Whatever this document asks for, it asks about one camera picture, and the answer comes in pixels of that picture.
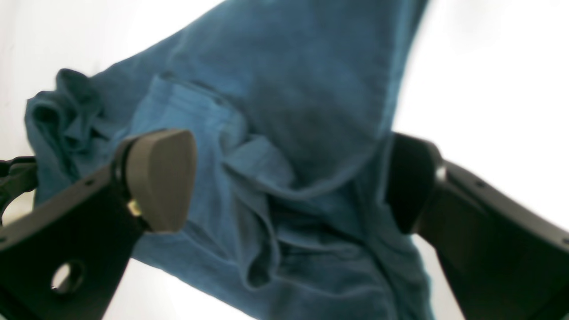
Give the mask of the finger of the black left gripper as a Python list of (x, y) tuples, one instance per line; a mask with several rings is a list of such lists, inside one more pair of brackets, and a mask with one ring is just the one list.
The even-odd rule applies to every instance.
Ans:
[(0, 216), (12, 223), (31, 211), (37, 188), (37, 163), (32, 156), (0, 162)]

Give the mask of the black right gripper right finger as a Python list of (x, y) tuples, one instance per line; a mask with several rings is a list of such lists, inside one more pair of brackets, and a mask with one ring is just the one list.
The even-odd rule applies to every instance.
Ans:
[(437, 253), (466, 320), (566, 320), (567, 231), (514, 202), (435, 144), (394, 134), (387, 201), (401, 232)]

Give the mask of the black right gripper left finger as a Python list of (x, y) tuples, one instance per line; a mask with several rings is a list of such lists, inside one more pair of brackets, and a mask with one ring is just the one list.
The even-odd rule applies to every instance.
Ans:
[(111, 164), (1, 229), (1, 315), (101, 320), (136, 242), (185, 225), (197, 166), (189, 130), (132, 136)]

